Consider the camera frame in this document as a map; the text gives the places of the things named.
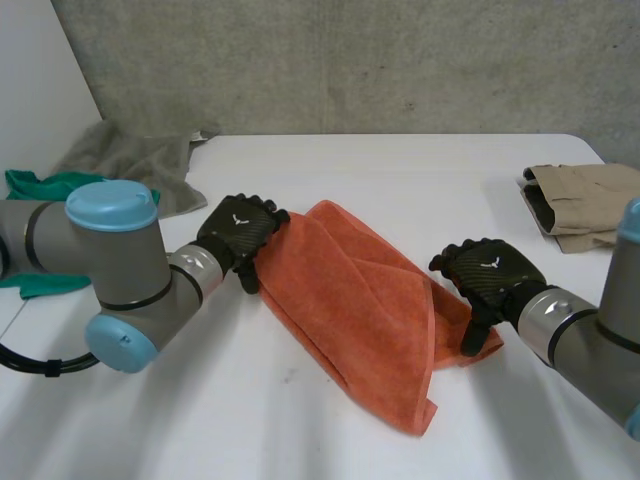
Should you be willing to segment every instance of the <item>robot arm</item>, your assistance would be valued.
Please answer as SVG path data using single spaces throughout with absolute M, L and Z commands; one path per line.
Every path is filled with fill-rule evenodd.
M 640 199 L 629 204 L 618 229 L 599 309 L 547 285 L 502 241 L 449 246 L 430 268 L 471 303 L 464 354 L 478 353 L 491 325 L 508 321 L 545 364 L 640 441 Z
M 151 193 L 136 182 L 86 185 L 62 202 L 0 202 L 2 275 L 87 275 L 101 311 L 85 330 L 111 368 L 142 370 L 198 311 L 228 270 L 257 291 L 253 257 L 281 222 L 271 201 L 226 197 L 195 241 L 167 258 Z

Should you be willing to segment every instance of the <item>concrete wall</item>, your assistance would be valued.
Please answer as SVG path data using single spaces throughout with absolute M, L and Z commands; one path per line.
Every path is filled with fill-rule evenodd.
M 640 0 L 54 5 L 102 113 L 139 132 L 564 132 L 640 166 Z

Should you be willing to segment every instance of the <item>table surface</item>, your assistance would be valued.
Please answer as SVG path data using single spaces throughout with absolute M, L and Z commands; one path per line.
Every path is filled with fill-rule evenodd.
M 531 165 L 600 161 L 566 135 L 220 137 L 194 152 L 187 177 L 209 207 L 161 228 L 173 250 L 226 194 L 297 212 L 331 199 L 425 269 L 449 243 L 503 238 L 597 304 L 610 252 L 563 255 L 518 181 Z M 12 315 L 22 310 L 3 343 L 43 359 L 86 351 L 83 327 L 98 311 L 90 288 L 24 305 L 13 295 Z M 499 353 L 434 374 L 439 409 L 413 438 L 352 402 L 230 275 L 140 374 L 1 370 L 0 478 L 638 478 L 640 446 L 499 329 Z

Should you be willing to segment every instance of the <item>orange towel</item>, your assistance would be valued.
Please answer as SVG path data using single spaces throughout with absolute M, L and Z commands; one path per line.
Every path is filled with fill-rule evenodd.
M 470 309 L 340 206 L 291 214 L 256 260 L 261 295 L 356 402 L 413 435 L 436 406 L 434 368 L 468 365 L 502 345 L 462 357 Z

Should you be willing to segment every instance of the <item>black cable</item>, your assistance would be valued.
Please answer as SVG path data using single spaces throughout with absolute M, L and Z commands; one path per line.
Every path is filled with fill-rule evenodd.
M 20 355 L 0 343 L 0 364 L 16 372 L 55 378 L 63 373 L 74 373 L 86 370 L 98 363 L 99 360 L 91 353 L 72 358 L 71 360 L 48 360 L 43 362 Z

